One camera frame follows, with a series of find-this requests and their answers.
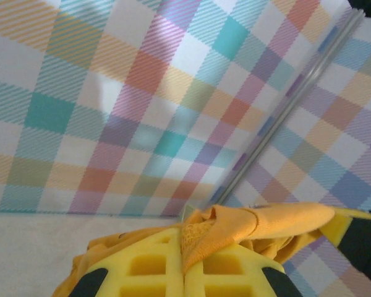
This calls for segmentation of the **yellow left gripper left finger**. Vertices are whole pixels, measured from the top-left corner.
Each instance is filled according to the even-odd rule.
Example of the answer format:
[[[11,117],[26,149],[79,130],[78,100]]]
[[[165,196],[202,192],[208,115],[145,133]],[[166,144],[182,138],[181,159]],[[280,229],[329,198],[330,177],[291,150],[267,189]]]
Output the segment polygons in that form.
[[[182,296],[180,232],[169,228],[93,264],[71,296]]]

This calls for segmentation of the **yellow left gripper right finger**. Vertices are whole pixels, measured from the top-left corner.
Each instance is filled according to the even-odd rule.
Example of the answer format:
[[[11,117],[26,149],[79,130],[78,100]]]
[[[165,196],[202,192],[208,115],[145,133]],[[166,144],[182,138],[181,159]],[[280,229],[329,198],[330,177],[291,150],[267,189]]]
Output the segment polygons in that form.
[[[296,297],[302,294],[281,264],[239,244],[233,244],[196,263],[187,271],[184,295]]]

